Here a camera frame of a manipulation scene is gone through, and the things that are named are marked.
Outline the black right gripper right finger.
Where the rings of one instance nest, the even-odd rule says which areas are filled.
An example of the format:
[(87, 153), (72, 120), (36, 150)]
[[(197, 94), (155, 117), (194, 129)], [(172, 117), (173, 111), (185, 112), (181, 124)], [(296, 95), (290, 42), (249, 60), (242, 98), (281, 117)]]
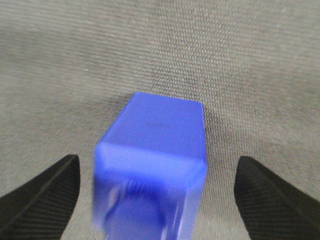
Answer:
[(320, 202), (250, 156), (238, 160), (234, 198), (252, 240), (320, 238)]

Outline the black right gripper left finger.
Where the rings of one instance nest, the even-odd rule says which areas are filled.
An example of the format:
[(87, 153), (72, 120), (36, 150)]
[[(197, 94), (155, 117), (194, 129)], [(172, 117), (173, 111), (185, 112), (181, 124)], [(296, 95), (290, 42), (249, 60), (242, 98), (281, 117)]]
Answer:
[(80, 193), (80, 160), (69, 154), (0, 198), (2, 240), (59, 240)]

